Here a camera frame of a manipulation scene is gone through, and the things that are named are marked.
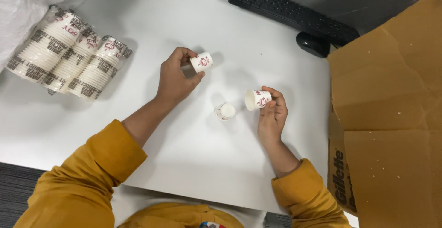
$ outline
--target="white desk surface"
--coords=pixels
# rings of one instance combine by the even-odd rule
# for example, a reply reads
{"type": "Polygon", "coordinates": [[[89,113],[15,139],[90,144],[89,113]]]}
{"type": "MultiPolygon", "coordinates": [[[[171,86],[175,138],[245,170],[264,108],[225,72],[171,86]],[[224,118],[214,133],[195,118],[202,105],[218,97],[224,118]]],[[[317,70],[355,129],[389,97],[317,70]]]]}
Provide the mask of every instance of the white desk surface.
{"type": "Polygon", "coordinates": [[[133,58],[94,103],[50,96],[4,70],[0,162],[44,170],[60,165],[89,136],[150,101],[160,64],[175,47],[189,47],[209,51],[216,66],[159,125],[144,147],[149,157],[126,185],[284,213],[257,138],[259,112],[244,105],[246,90],[262,85],[284,93],[289,116],[283,140],[326,182],[329,65],[298,47],[297,30],[227,0],[86,0],[77,13],[99,34],[129,44],[133,58]],[[213,110],[225,101],[237,112],[220,122],[213,110]]]}

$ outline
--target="person's left hand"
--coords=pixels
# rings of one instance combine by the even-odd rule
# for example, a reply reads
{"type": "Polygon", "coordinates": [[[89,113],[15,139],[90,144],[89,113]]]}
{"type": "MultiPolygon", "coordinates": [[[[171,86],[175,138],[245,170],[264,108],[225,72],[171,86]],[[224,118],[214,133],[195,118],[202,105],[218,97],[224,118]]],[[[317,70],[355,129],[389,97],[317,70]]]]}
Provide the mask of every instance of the person's left hand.
{"type": "Polygon", "coordinates": [[[188,48],[177,47],[161,64],[160,85],[155,97],[157,100],[175,107],[191,94],[205,73],[199,72],[193,78],[187,79],[180,67],[188,64],[189,58],[197,55],[188,48]]]}

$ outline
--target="finger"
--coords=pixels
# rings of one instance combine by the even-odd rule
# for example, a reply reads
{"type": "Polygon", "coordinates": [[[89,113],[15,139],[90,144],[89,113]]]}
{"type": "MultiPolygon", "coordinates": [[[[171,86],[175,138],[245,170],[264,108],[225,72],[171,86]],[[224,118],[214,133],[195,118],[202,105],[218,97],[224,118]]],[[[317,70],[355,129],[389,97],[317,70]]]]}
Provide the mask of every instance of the finger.
{"type": "Polygon", "coordinates": [[[192,87],[195,88],[202,80],[202,78],[204,78],[204,76],[206,75],[205,72],[199,72],[197,74],[195,74],[191,79],[190,82],[192,84],[192,87]]]}
{"type": "Polygon", "coordinates": [[[189,57],[196,57],[197,55],[197,53],[188,48],[177,47],[169,58],[172,59],[173,62],[179,62],[181,64],[182,61],[187,61],[189,57]]]}
{"type": "Polygon", "coordinates": [[[271,87],[267,87],[267,86],[262,86],[261,89],[263,91],[268,91],[270,93],[270,95],[272,95],[272,98],[276,101],[276,105],[283,107],[284,109],[287,109],[287,105],[285,104],[285,99],[284,96],[282,95],[282,93],[280,93],[279,91],[271,88],[271,87]]]}
{"type": "Polygon", "coordinates": [[[266,120],[274,120],[275,119],[275,101],[270,101],[267,103],[267,105],[264,107],[264,118],[266,120]]]}

